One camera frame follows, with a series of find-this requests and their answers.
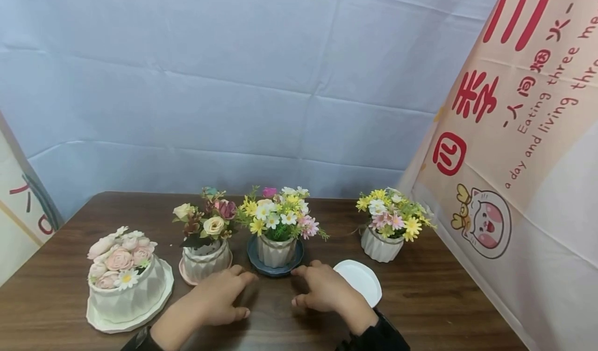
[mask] pink saucer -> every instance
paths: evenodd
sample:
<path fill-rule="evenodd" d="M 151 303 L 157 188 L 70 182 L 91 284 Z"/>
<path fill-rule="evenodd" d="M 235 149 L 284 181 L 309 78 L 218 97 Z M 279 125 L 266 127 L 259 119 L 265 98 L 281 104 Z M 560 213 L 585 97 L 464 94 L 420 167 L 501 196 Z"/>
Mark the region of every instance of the pink saucer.
<path fill-rule="evenodd" d="M 199 282 L 195 282 L 193 280 L 191 280 L 188 275 L 185 272 L 185 265 L 183 264 L 183 259 L 181 258 L 181 261 L 179 261 L 179 272 L 181 273 L 181 277 L 183 277 L 183 280 L 185 281 L 186 284 L 190 285 L 190 286 L 197 286 L 197 284 L 199 284 Z M 231 266 L 233 265 L 233 253 L 231 252 L 230 254 L 230 263 L 228 264 L 228 268 L 231 268 Z"/>

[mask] flower pot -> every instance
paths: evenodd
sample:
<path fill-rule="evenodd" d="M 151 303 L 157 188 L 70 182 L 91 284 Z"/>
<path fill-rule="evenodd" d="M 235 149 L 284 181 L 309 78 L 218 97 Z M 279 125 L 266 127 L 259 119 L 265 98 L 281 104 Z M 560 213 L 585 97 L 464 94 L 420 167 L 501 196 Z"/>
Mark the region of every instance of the flower pot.
<path fill-rule="evenodd" d="M 182 259 L 184 272 L 181 274 L 189 284 L 196 285 L 212 273 L 228 268 L 232 260 L 233 253 L 226 240 L 218 240 L 199 249 L 185 247 Z"/>
<path fill-rule="evenodd" d="M 290 238 L 283 242 L 269 240 L 265 236 L 258 238 L 258 257 L 270 268 L 287 265 L 295 256 L 296 239 Z"/>
<path fill-rule="evenodd" d="M 166 288 L 166 271 L 156 255 L 133 287 L 101 289 L 89 283 L 89 305 L 102 320 L 123 323 L 145 315 L 160 301 Z"/>
<path fill-rule="evenodd" d="M 361 248 L 367 256 L 379 263 L 388 263 L 397 257 L 405 238 L 384 238 L 367 228 L 361 236 Z"/>

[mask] fabric backdrop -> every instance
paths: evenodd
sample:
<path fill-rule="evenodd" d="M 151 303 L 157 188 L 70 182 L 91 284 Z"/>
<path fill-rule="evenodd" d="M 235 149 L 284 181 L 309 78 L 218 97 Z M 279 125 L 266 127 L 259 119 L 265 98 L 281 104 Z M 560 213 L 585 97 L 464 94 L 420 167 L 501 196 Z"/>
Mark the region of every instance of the fabric backdrop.
<path fill-rule="evenodd" d="M 397 183 L 496 0 L 0 0 L 0 108 L 69 218 L 102 191 Z"/>

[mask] pink poster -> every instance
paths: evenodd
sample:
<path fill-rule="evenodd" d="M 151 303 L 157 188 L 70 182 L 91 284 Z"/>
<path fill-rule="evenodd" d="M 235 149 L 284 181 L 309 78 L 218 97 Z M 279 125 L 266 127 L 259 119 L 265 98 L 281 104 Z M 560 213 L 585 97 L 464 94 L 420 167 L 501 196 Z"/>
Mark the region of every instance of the pink poster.
<path fill-rule="evenodd" d="M 532 350 L 598 344 L 598 0 L 499 0 L 401 180 Z"/>

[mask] wooden table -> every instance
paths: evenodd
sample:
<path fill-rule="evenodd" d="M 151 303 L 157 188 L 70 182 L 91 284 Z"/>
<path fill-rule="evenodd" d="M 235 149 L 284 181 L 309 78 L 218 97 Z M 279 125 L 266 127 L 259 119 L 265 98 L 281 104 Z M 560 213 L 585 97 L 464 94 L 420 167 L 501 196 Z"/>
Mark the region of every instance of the wooden table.
<path fill-rule="evenodd" d="M 120 350 L 132 332 L 106 335 L 86 322 L 87 250 L 121 225 L 145 232 L 158 242 L 157 255 L 173 267 L 168 306 L 191 289 L 177 268 L 181 226 L 171 223 L 172 209 L 188 201 L 199 203 L 197 195 L 103 193 L 92 198 L 0 288 L 0 350 Z M 331 238 L 306 241 L 304 262 L 319 259 L 334 266 L 353 259 L 373 269 L 382 284 L 378 308 L 412 350 L 526 349 L 434 232 L 405 244 L 392 263 L 380 264 L 363 253 L 358 234 L 351 233 L 364 221 L 353 200 L 309 203 Z M 241 231 L 231 249 L 233 263 L 251 269 L 248 238 L 248 231 Z M 184 349 L 333 351 L 347 336 L 345 324 L 333 313 L 292 310 L 292 297 L 302 291 L 298 279 L 260 277 L 240 298 L 252 310 L 249 320 L 203 328 Z"/>

